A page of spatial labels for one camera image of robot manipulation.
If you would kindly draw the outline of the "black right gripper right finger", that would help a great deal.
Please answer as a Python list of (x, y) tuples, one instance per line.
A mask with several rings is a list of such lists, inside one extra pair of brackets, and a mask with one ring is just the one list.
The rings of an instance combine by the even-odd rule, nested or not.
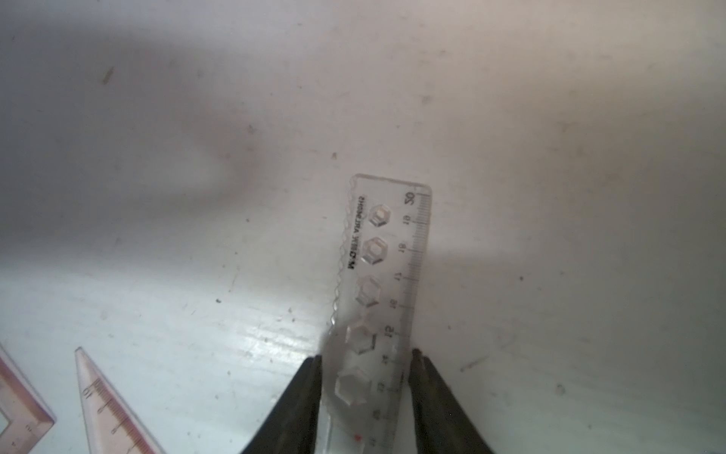
[(410, 376), (418, 453), (493, 454), (429, 357), (412, 350)]

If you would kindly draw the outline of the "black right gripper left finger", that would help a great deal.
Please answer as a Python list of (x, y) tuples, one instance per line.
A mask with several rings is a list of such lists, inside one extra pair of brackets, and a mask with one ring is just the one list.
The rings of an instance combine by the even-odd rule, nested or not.
[(309, 357), (242, 453), (314, 453), (322, 389), (323, 357)]

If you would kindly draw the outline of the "clear long stencil ruler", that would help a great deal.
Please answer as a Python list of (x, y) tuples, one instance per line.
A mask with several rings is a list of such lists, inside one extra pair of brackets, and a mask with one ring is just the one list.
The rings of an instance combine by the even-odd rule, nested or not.
[(330, 329), (323, 341), (321, 453), (391, 453), (408, 375), (432, 191), (351, 181)]

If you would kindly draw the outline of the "pink triangle set square right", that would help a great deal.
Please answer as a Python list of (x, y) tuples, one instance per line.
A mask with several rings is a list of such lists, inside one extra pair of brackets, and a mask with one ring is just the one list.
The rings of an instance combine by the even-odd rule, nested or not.
[(82, 347), (75, 350), (75, 361), (89, 452), (164, 453), (156, 438)]

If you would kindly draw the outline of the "pink triangle set square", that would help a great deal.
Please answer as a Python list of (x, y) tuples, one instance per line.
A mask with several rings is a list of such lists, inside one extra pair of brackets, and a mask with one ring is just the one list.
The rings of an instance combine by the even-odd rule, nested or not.
[(89, 452), (164, 453), (156, 438), (82, 347), (75, 350), (75, 361)]
[(1, 452), (28, 454), (51, 430), (56, 418), (4, 348), (1, 348)]

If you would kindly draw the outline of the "pink triangle set square left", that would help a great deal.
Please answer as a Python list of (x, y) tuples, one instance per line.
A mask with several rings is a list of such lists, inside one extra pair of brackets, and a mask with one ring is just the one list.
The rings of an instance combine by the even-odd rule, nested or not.
[(1, 348), (1, 452), (28, 454), (51, 430), (56, 418), (4, 348)]

